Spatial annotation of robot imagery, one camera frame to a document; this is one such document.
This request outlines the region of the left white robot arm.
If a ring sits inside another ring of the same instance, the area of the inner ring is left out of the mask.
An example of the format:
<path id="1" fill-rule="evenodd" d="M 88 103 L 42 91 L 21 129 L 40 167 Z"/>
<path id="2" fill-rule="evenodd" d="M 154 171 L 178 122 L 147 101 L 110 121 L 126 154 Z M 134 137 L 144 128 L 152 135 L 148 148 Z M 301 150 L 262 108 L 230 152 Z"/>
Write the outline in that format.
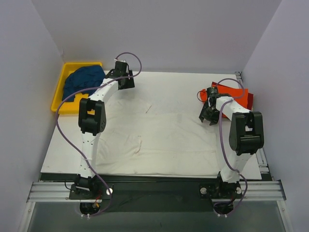
<path id="1" fill-rule="evenodd" d="M 94 198 L 98 192 L 92 169 L 96 163 L 98 141 L 107 124 L 105 103 L 118 90 L 135 87 L 132 75 L 129 65 L 124 60 L 117 60 L 100 88 L 88 98 L 80 100 L 78 126 L 82 132 L 83 155 L 74 185 L 87 199 Z"/>

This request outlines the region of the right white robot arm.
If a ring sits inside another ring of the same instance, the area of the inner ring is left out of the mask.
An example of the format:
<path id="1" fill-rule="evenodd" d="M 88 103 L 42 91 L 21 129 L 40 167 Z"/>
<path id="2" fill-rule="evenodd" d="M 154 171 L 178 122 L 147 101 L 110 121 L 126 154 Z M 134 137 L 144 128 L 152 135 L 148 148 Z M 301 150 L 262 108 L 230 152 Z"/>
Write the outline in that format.
<path id="1" fill-rule="evenodd" d="M 222 116 L 230 120 L 229 146 L 231 154 L 224 147 Z M 231 192 L 230 183 L 241 178 L 242 171 L 252 157 L 264 145 L 263 116 L 241 106 L 235 99 L 225 95 L 215 95 L 205 101 L 200 121 L 207 120 L 210 125 L 219 125 L 220 147 L 225 161 L 219 174 L 222 181 L 215 183 L 214 193 L 225 197 Z"/>

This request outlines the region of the white t-shirt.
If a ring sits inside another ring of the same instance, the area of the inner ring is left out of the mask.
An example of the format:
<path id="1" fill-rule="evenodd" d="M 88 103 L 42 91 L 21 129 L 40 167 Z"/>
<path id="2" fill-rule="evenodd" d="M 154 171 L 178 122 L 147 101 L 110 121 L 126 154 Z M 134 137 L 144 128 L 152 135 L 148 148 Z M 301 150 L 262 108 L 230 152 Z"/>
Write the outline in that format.
<path id="1" fill-rule="evenodd" d="M 140 99 L 112 100 L 96 171 L 111 175 L 214 177 L 216 128 L 195 114 L 152 113 Z"/>

